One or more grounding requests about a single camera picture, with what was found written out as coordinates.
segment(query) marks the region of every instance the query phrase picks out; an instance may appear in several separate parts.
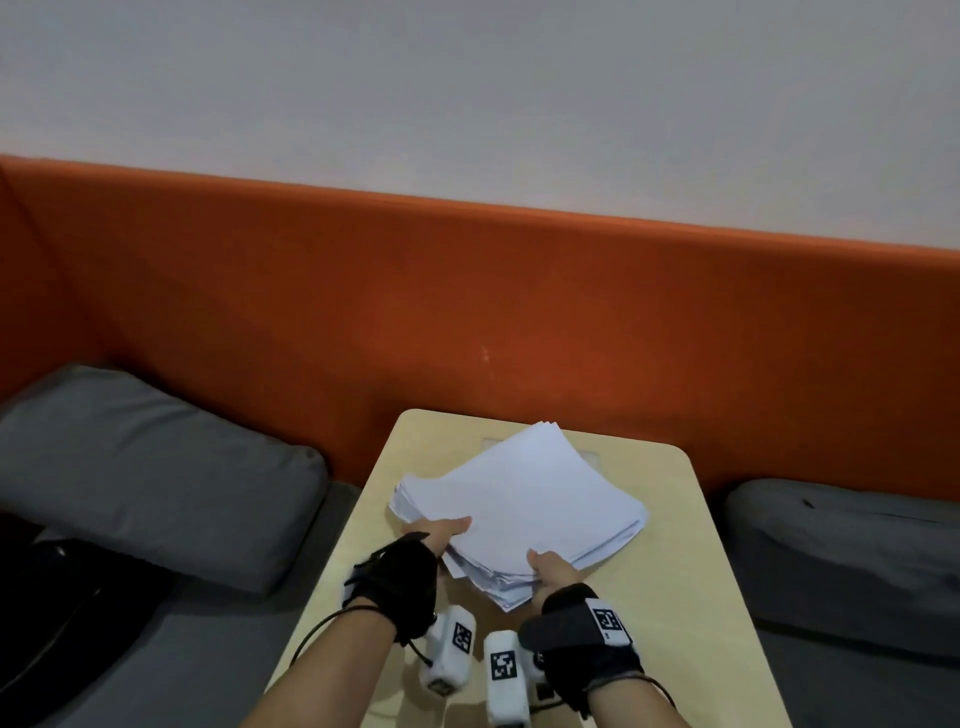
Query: white device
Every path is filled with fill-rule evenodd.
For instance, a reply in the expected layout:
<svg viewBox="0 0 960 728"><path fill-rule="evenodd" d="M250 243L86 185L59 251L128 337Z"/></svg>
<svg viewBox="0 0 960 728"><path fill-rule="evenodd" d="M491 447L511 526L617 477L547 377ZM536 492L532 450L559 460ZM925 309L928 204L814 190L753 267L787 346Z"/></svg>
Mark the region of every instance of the white device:
<svg viewBox="0 0 960 728"><path fill-rule="evenodd" d="M545 686L536 655L520 646L513 630L483 641L487 670L487 718L494 728L530 728L530 686Z"/></svg>
<svg viewBox="0 0 960 728"><path fill-rule="evenodd" d="M463 607L452 604L426 633L426 656L433 663L420 666L420 684L439 697L461 691L470 679L470 651L477 620Z"/></svg>

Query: wrist brace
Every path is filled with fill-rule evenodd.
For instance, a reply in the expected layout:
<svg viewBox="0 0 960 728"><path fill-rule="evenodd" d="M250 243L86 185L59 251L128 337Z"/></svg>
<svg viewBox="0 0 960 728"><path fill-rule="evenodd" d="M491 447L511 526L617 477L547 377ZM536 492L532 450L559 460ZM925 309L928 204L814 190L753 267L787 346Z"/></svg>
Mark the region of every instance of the wrist brace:
<svg viewBox="0 0 960 728"><path fill-rule="evenodd" d="M423 544L425 537L408 533L374 551L345 583L344 606L358 596L372 601L394 623L396 642L402 645L425 635L436 618L438 560Z"/></svg>
<svg viewBox="0 0 960 728"><path fill-rule="evenodd" d="M586 584L550 595L542 615L520 627L519 639L525 649L540 654L550 687L584 718L589 716L590 690L643 675L619 617Z"/></svg>

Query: forearm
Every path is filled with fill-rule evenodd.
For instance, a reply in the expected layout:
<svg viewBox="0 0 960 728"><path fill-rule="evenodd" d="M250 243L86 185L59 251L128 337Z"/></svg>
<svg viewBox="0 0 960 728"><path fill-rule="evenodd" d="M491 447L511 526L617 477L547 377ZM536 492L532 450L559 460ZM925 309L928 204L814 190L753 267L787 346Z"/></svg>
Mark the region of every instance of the forearm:
<svg viewBox="0 0 960 728"><path fill-rule="evenodd" d="M597 728L690 728L650 683L617 680L591 691L587 700Z"/></svg>
<svg viewBox="0 0 960 728"><path fill-rule="evenodd" d="M354 599L352 605L372 604ZM373 697L396 636L383 615L363 610L332 621L274 683L241 728L353 728Z"/></svg>

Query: wooden table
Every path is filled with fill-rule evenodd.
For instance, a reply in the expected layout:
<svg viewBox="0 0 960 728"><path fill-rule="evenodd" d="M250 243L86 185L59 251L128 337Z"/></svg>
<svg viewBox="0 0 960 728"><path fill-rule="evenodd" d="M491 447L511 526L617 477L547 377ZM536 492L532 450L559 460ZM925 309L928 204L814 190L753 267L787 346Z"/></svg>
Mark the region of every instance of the wooden table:
<svg viewBox="0 0 960 728"><path fill-rule="evenodd" d="M398 534L399 523L387 504L399 480L406 473L443 475L490 440L525 426L418 409L399 417L271 683L310 627L340 607L352 565ZM649 510L647 526L619 553L589 569L587 578L626 622L648 674L670 690L693 728L788 728L780 693L686 454L658 443L564 434L611 483ZM487 726L484 638L493 630L517 629L529 612L521 607L505 615L466 579L454 580L444 571L438 611L451 601L477 617L475 665L467 688L447 704L436 700L420 688L413 652L395 646L364 726ZM581 720L564 706L535 716L534 725L572 728Z"/></svg>

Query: person's right forearm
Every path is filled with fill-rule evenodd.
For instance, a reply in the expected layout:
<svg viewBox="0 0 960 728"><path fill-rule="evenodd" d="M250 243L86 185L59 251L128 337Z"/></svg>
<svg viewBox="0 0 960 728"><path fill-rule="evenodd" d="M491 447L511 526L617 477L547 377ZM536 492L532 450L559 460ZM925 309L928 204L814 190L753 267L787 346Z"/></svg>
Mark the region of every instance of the person's right forearm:
<svg viewBox="0 0 960 728"><path fill-rule="evenodd" d="M690 728L666 698L642 680L617 680L590 691L597 728Z"/></svg>

